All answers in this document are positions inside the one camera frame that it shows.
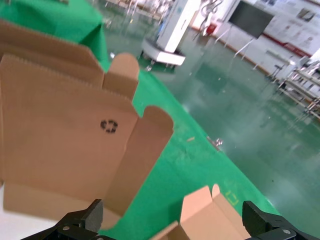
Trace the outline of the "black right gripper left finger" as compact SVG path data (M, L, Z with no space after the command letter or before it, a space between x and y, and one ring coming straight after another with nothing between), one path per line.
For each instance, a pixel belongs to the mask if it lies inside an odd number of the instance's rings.
M26 240L96 240L103 223L103 201L95 199L88 208L67 213L53 227L27 236Z

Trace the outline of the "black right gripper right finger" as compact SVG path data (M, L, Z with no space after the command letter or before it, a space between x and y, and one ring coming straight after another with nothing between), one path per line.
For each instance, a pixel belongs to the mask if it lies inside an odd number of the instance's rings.
M260 210L252 201L242 204L242 224L250 240L317 240L305 233L281 215Z

